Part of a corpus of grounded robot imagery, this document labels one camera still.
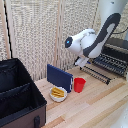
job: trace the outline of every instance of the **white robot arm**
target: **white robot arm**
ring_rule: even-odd
[[[93,29],[85,29],[66,39],[65,48],[80,57],[75,65],[83,67],[89,58],[96,58],[100,55],[106,41],[118,26],[127,1],[100,0],[101,27],[98,34],[96,35]]]

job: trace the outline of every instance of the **black cable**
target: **black cable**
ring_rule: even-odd
[[[124,33],[125,31],[128,30],[128,27],[126,28],[126,30],[124,30],[123,32],[119,32],[119,33],[112,33],[112,34],[121,34],[121,33]]]

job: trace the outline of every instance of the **blue book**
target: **blue book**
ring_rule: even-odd
[[[57,87],[64,88],[68,93],[70,93],[72,90],[73,75],[48,64],[47,81]]]

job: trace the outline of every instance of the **beige padded wall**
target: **beige padded wall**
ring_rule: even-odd
[[[47,64],[54,64],[58,4],[59,0],[6,0],[14,57],[34,81],[46,77]]]
[[[58,42],[57,66],[63,70],[72,68],[74,54],[65,49],[65,40],[86,28],[92,28],[98,0],[63,0],[62,2],[62,30]]]
[[[0,61],[10,58],[4,2],[0,0]]]
[[[98,33],[99,28],[100,28],[100,25],[101,25],[100,15],[99,15],[98,11],[96,13],[96,18],[95,18],[94,26],[93,26],[93,29],[96,31],[96,33]],[[128,3],[126,4],[126,6],[125,6],[125,8],[123,10],[123,13],[121,15],[120,23],[117,26],[117,28],[114,31],[114,33],[122,32],[127,27],[128,27]],[[111,37],[115,37],[115,38],[119,38],[119,39],[124,39],[125,38],[125,35],[126,35],[126,32],[125,33],[122,33],[122,34],[112,34]]]

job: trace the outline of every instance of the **bag handle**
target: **bag handle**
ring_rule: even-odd
[[[36,116],[34,118],[34,128],[39,128],[39,125],[40,125],[40,117]]]

